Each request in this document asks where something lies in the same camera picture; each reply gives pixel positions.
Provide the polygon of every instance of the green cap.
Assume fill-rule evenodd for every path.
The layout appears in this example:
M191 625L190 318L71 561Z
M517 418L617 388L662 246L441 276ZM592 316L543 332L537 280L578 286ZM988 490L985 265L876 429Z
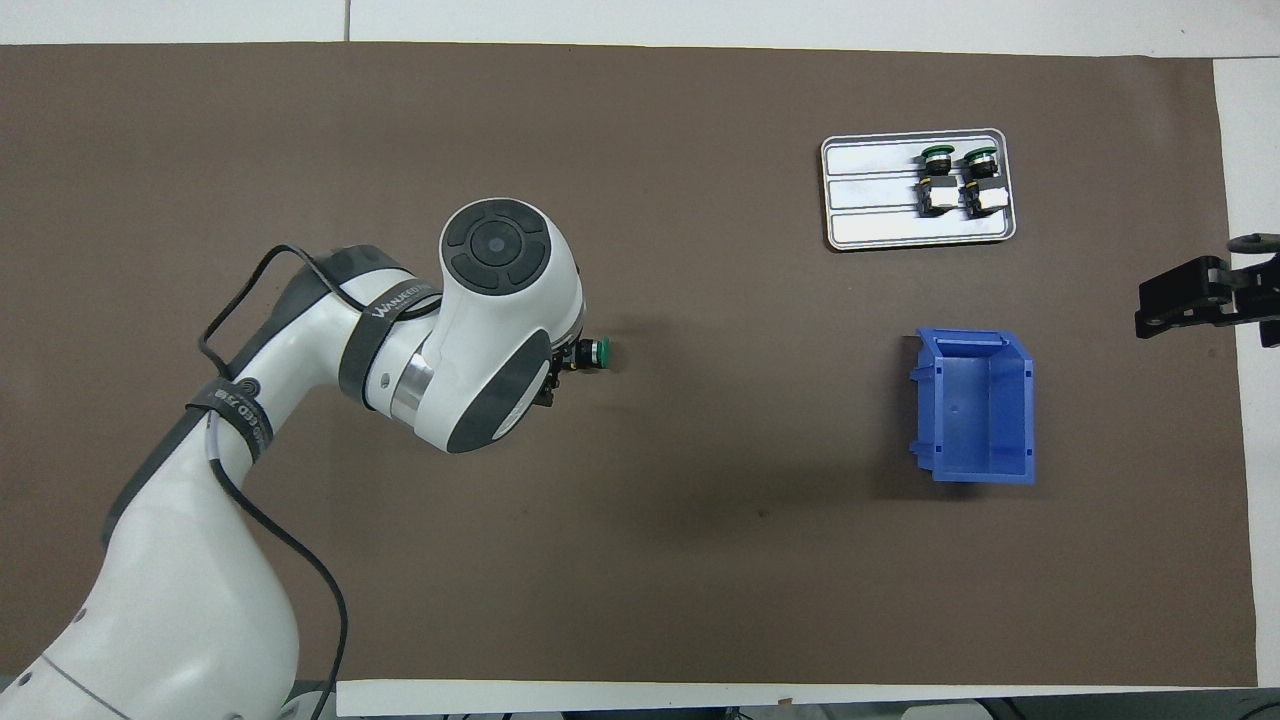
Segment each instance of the green cap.
M920 158L928 160L931 155L950 155L955 151L956 149L951 145L931 145L924 149L924 152L920 152Z
M970 151L965 152L964 154L964 161L965 163L970 163L970 161L973 161L974 158L977 158L979 155L995 155L995 154L996 154L996 149L993 146L988 145L986 147L979 147L977 150L970 150Z

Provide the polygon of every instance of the white table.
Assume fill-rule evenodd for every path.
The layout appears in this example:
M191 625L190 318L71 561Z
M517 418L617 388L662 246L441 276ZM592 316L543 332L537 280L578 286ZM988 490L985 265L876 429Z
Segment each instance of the white table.
M0 44L343 40L1215 58L1230 233L1280 232L1267 167L1280 156L1274 0L0 0ZM1253 325L1236 341L1258 683L1280 685L1280 350L1263 351ZM338 697L342 714L375 716L1157 689L1174 688L357 680Z

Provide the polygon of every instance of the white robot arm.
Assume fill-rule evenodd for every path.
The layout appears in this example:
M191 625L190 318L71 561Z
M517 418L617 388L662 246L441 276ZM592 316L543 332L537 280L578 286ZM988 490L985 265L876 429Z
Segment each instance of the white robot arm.
M443 292L371 246L293 278L122 492L88 598L0 693L0 717L276 717L297 670L297 624L233 497L303 396L338 384L440 450L466 452L549 404L561 369L608 361L607 341L579 337L585 305L568 245L531 205L458 210L440 264Z

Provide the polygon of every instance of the circular button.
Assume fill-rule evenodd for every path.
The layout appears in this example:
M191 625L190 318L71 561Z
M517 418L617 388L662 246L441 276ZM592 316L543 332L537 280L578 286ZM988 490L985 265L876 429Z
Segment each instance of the circular button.
M471 254L492 268L509 264L520 255L520 231L502 220L481 223L471 232Z

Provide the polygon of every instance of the pushbutton switch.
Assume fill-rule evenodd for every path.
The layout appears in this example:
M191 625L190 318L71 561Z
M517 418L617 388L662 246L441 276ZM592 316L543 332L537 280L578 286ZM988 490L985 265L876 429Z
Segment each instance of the pushbutton switch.
M480 265L470 255L454 255L449 265L461 279L485 290L498 290L498 273Z
M538 214L538 210L534 210L524 202L507 201L495 210L499 215L515 220L516 224L518 224L525 232L534 233L547 229L547 224L543 223L543 217Z
M543 256L547 255L547 246L540 240L529 238L525 242L525 254L507 268L507 279L511 284L521 284L538 272L543 265Z
M471 255L485 265L509 265L520 255L520 229L503 222L488 220L471 232Z
M453 217L453 222L444 231L444 243L449 247L458 247L467 241L467 231L484 218L484 205L465 208Z

